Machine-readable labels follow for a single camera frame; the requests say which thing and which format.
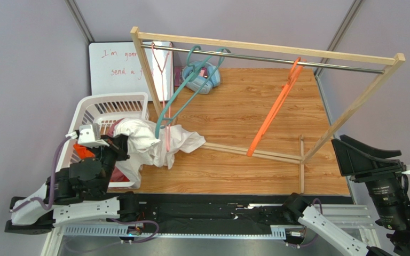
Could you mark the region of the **white t shirt red print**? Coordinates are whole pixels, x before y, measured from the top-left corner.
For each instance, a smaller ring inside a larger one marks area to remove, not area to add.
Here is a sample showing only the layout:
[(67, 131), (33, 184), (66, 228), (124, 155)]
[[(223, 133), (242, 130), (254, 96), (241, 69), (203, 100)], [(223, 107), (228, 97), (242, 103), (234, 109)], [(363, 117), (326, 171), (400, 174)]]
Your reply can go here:
[(185, 130), (181, 125), (169, 127), (168, 135), (160, 132), (155, 137), (156, 124), (149, 120), (122, 118), (112, 124), (106, 134), (112, 138), (119, 135), (128, 137), (128, 155), (126, 161), (118, 161), (111, 177), (112, 182), (130, 180), (130, 176), (140, 177), (143, 165), (171, 169), (175, 162), (175, 153), (191, 153), (200, 148), (205, 138), (197, 132)]

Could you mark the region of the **orange t shirt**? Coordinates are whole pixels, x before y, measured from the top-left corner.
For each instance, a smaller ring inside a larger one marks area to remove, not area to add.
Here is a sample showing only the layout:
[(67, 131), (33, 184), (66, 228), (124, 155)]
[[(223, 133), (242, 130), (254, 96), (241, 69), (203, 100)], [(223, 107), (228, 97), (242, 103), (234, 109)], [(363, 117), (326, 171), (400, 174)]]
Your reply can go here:
[(75, 143), (73, 145), (73, 148), (74, 148), (76, 154), (78, 155), (78, 157), (80, 159), (85, 159), (85, 158), (90, 158), (90, 157), (94, 158), (95, 157), (95, 154), (83, 145), (79, 145), (78, 143)]

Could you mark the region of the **pink wire hanger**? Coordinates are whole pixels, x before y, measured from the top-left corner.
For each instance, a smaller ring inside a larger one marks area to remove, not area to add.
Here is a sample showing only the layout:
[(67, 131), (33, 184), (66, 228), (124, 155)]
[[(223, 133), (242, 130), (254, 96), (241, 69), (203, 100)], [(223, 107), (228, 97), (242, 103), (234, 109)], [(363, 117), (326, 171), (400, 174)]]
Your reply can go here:
[(171, 106), (166, 107), (174, 93), (173, 85), (173, 64), (172, 51), (169, 50), (159, 50), (156, 46), (172, 46), (170, 42), (162, 41), (152, 41), (151, 51), (152, 51), (152, 65), (153, 65), (153, 80), (156, 88), (156, 93), (159, 98), (159, 102), (162, 103), (160, 131), (162, 126), (164, 126), (164, 139), (165, 139), (165, 149), (167, 152), (171, 149)]

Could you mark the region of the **teal plastic hanger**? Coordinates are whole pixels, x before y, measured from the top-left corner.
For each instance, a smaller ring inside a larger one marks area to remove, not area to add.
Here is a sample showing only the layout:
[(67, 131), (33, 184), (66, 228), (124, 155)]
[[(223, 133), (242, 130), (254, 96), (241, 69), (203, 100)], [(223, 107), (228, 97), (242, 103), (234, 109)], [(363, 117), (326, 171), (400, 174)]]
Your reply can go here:
[[(166, 128), (166, 126), (170, 125), (175, 118), (185, 109), (185, 107), (198, 95), (204, 94), (211, 91), (211, 89), (219, 86), (221, 84), (221, 75), (219, 72), (219, 67), (224, 62), (224, 54), (230, 53), (231, 51), (228, 48), (220, 48), (217, 50), (217, 54), (219, 56), (217, 65), (213, 65), (209, 62), (212, 58), (209, 55), (202, 61), (190, 61), (190, 57), (196, 51), (200, 51), (201, 46), (196, 45), (192, 47), (187, 55), (187, 64), (183, 68), (181, 72), (181, 78), (183, 82), (178, 87), (177, 91), (172, 95), (170, 101), (165, 105), (167, 107), (166, 110), (161, 112), (161, 116), (158, 118), (155, 127), (155, 137), (158, 139), (160, 137), (160, 130)], [(180, 92), (184, 88), (189, 88), (194, 91), (194, 94), (183, 104), (183, 106), (173, 115), (173, 116), (166, 116), (169, 112), (170, 107), (172, 105), (172, 101), (175, 100)]]

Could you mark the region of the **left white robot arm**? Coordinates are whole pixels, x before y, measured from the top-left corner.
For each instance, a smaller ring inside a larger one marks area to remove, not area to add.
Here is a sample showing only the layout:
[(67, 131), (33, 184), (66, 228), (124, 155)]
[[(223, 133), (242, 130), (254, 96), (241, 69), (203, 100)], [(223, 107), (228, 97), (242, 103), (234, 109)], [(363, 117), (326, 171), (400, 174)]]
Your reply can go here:
[(39, 235), (88, 220), (136, 221), (141, 214), (134, 193), (109, 194), (116, 164), (128, 160), (128, 137), (101, 136), (96, 147), (73, 146), (73, 163), (47, 178), (28, 197), (12, 197), (6, 233)]

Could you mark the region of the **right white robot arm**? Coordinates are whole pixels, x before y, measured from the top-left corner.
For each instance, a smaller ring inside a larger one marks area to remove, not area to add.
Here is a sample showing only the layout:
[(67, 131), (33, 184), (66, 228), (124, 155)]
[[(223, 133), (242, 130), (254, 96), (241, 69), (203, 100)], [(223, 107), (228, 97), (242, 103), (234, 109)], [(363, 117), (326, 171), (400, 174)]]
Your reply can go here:
[[(410, 165), (398, 159), (401, 151), (374, 148), (348, 135), (332, 139), (332, 146), (341, 176), (365, 184), (379, 216), (376, 224), (391, 231), (386, 237), (394, 253), (410, 255)], [(281, 217), (312, 230), (343, 255), (388, 255), (349, 235), (300, 194), (292, 193), (285, 200)]]

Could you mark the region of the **orange plastic hanger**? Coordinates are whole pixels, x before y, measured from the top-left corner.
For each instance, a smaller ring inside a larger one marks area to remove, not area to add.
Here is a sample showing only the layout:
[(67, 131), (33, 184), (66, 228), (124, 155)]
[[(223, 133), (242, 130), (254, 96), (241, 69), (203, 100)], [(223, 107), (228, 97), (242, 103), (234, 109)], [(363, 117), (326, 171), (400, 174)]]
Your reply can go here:
[(299, 75), (301, 74), (301, 72), (304, 68), (302, 65), (298, 64), (301, 60), (302, 60), (302, 58), (298, 57), (294, 61), (293, 65), (292, 65), (292, 67), (289, 71), (287, 83), (282, 86), (282, 90), (281, 90), (280, 94), (278, 95), (276, 101), (274, 102), (274, 104), (271, 107), (269, 113), (267, 114), (263, 124), (259, 128), (259, 130), (258, 130), (257, 134), (255, 135), (252, 143), (250, 144), (250, 146), (249, 146), (249, 148), (246, 152), (246, 156), (251, 157), (254, 154), (259, 142), (261, 141), (261, 139), (263, 137), (263, 135), (266, 133), (266, 131), (270, 127), (271, 123), (273, 122), (274, 118), (276, 117), (277, 113), (279, 112), (279, 110), (281, 109), (283, 104), (285, 103), (289, 93), (291, 92), (293, 86), (295, 85), (296, 81), (298, 80)]

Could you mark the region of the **white whiteboard red writing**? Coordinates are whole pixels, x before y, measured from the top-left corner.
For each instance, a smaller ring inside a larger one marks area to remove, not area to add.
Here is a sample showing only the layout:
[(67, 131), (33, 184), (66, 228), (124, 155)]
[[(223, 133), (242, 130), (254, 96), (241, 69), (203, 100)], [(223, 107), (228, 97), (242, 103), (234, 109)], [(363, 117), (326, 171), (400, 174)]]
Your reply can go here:
[[(151, 42), (143, 44), (147, 46), (145, 53), (152, 74)], [(145, 92), (152, 101), (133, 42), (91, 43), (88, 50), (92, 95)]]

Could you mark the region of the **metal hanging rod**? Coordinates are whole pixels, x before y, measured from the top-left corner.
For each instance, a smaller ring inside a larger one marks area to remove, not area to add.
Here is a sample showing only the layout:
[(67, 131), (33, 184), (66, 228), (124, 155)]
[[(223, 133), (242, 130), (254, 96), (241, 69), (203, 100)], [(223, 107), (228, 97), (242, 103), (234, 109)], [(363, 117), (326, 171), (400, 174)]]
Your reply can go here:
[[(157, 45), (154, 46), (154, 49), (163, 50), (163, 51), (182, 52), (182, 53), (188, 53), (188, 54), (191, 53), (191, 54), (198, 54), (198, 55), (207, 55), (207, 56), (212, 56), (212, 57), (225, 57), (225, 58), (232, 58), (232, 59), (279, 63), (279, 64), (286, 64), (286, 65), (294, 63), (294, 61), (292, 60), (256, 57), (256, 56), (250, 56), (250, 55), (229, 53), (227, 51), (204, 51), (204, 50), (198, 50), (198, 49), (187, 50), (187, 49), (177, 48), (173, 46), (157, 46)], [(313, 68), (354, 71), (354, 72), (368, 73), (368, 74), (384, 74), (384, 71), (381, 69), (378, 70), (378, 69), (369, 69), (369, 68), (360, 68), (360, 67), (351, 67), (351, 66), (331, 65), (331, 64), (325, 64), (325, 63), (316, 63), (316, 62), (307, 62), (307, 61), (299, 61), (297, 64), (300, 66), (313, 67)]]

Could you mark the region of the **light blue headphones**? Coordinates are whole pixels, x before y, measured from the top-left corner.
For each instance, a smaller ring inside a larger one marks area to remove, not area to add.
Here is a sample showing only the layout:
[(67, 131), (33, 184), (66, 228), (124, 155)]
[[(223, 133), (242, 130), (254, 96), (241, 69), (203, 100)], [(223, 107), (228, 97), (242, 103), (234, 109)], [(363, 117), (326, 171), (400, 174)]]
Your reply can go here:
[(221, 75), (218, 68), (211, 63), (200, 64), (201, 61), (191, 62), (183, 68), (181, 76), (183, 81), (186, 81), (187, 77), (194, 73), (194, 68), (200, 67), (197, 77), (189, 79), (185, 86), (194, 92), (198, 92), (198, 94), (209, 94), (213, 88), (221, 84)]

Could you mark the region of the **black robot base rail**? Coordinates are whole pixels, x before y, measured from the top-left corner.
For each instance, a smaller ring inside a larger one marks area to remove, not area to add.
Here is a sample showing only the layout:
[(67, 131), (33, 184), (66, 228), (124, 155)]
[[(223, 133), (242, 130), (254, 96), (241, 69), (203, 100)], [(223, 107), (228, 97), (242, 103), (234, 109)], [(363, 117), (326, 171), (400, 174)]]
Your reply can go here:
[(281, 239), (298, 245), (310, 243), (314, 232), (284, 217), (285, 195), (123, 195), (128, 217), (71, 221), (66, 235), (139, 235), (166, 238)]

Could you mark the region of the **wooden clothes rack frame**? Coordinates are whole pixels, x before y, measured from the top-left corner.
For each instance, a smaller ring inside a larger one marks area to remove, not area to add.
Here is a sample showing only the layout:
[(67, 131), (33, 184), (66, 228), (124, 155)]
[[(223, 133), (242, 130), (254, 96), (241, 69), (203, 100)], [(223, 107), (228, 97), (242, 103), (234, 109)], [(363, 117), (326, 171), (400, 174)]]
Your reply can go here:
[(142, 170), (140, 193), (282, 195), (349, 195), (340, 175), (331, 136), (403, 65), (402, 53), (352, 54), (283, 46), (255, 39), (201, 38), (131, 30), (137, 53), (145, 40), (168, 40), (190, 49), (195, 45), (216, 50), (228, 48), (235, 54), (289, 60), (301, 57), (338, 60), (341, 66), (378, 65), (377, 74), (365, 89), (345, 105), (336, 120), (326, 117), (322, 97), (311, 69), (304, 69), (254, 155), (246, 156), (269, 113), (287, 69), (251, 68), (252, 60), (235, 59), (233, 68), (223, 67), (223, 83), (209, 95), (196, 96), (176, 122), (196, 131), (206, 144), (192, 153), (177, 153), (171, 169), (146, 166)]

